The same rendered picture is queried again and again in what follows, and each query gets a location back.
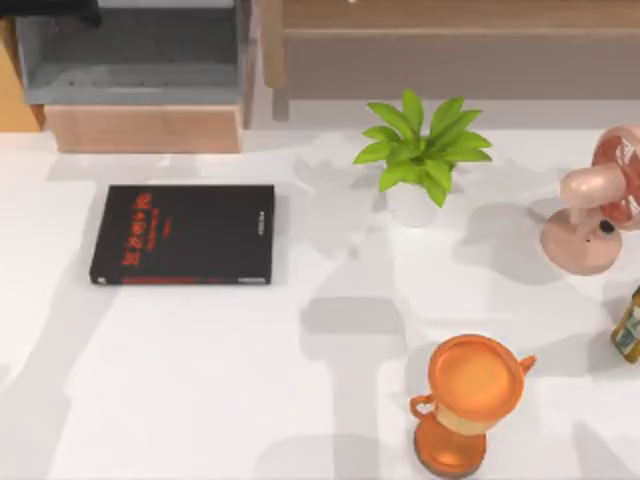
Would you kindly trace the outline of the orange trophy cup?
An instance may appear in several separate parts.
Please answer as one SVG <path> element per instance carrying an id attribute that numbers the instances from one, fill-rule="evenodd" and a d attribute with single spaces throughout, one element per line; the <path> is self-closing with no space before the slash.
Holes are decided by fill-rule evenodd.
<path id="1" fill-rule="evenodd" d="M 427 365 L 430 392 L 409 400 L 420 463 L 447 479 L 475 473 L 486 455 L 487 432 L 517 407 L 536 361 L 534 355 L 519 359 L 479 334 L 440 343 Z"/>

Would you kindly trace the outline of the pulled-out drawer with grey inside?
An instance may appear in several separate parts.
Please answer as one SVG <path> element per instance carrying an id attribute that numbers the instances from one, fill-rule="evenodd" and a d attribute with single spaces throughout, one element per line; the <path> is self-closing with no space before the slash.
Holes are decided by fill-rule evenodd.
<path id="1" fill-rule="evenodd" d="M 101 23 L 16 21 L 28 102 L 236 105 L 252 0 L 97 0 Z"/>

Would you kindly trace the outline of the wooden open shelf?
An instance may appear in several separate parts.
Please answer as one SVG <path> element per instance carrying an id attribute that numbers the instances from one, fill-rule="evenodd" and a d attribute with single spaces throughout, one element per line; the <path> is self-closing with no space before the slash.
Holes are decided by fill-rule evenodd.
<path id="1" fill-rule="evenodd" d="M 368 100 L 464 96 L 485 128 L 640 123 L 640 0 L 256 0 L 266 113 L 363 125 Z"/>

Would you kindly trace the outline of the green plant in white pot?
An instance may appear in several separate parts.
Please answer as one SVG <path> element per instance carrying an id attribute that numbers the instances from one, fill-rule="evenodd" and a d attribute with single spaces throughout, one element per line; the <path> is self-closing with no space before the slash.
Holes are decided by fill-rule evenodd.
<path id="1" fill-rule="evenodd" d="M 426 117 L 422 99 L 410 89 L 403 92 L 400 107 L 367 103 L 382 123 L 362 132 L 370 143 L 353 163 L 383 165 L 378 190 L 399 224 L 428 226 L 453 192 L 456 167 L 492 161 L 492 143 L 471 129 L 481 111 L 464 104 L 462 96 L 447 98 Z"/>

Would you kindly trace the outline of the black book with red print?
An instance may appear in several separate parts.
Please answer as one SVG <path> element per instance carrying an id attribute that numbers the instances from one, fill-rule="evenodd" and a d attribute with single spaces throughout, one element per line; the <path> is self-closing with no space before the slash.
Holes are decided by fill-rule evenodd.
<path id="1" fill-rule="evenodd" d="M 96 285 L 268 285 L 271 185 L 112 185 L 89 277 Z"/>

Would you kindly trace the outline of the wooden cupboard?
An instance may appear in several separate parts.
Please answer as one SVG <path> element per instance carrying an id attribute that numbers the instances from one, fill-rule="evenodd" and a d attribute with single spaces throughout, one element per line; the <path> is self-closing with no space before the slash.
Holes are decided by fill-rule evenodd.
<path id="1" fill-rule="evenodd" d="M 44 122 L 43 106 L 25 100 L 14 20 L 0 17 L 0 133 L 36 133 Z"/>

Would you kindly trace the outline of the pink desk fan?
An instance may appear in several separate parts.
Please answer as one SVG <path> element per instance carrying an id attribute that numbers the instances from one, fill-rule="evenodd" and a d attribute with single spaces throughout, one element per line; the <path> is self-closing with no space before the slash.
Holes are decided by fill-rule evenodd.
<path id="1" fill-rule="evenodd" d="M 575 275 L 606 271 L 621 253 L 622 233 L 640 230 L 640 124 L 606 130 L 591 165 L 562 178 L 560 197 L 566 207 L 541 233 L 547 258 Z"/>

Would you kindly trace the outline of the pale wooden drawer front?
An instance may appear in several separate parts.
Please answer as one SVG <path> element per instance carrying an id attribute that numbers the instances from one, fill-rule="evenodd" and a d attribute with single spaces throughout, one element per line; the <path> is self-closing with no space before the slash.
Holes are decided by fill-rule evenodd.
<path id="1" fill-rule="evenodd" d="M 47 105 L 58 150 L 82 154 L 238 153 L 238 105 Z"/>

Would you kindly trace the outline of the yellow bottle with label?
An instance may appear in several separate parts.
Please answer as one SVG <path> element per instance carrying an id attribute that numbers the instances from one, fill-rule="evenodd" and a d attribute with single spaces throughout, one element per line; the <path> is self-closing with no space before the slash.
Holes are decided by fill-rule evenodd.
<path id="1" fill-rule="evenodd" d="M 627 362 L 640 361 L 640 286 L 634 291 L 610 339 Z"/>

